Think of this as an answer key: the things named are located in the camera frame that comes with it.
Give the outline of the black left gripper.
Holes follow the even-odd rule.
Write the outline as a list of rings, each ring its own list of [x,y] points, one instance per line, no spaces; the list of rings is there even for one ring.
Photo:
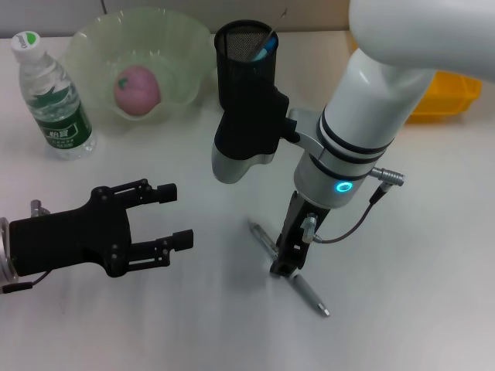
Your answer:
[[[86,204],[9,224],[10,255],[20,276],[93,263],[110,277],[170,265],[171,251],[193,247],[193,231],[133,243],[126,209],[178,199],[175,183],[147,179],[93,189]]]

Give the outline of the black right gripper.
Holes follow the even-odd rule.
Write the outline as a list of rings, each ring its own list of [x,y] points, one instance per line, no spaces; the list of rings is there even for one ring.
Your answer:
[[[328,213],[329,209],[315,206],[299,192],[293,192],[282,231],[274,245],[275,259],[270,267],[271,274],[289,277],[304,266],[309,244],[302,241],[302,223],[309,214],[315,214],[315,230],[318,230]]]

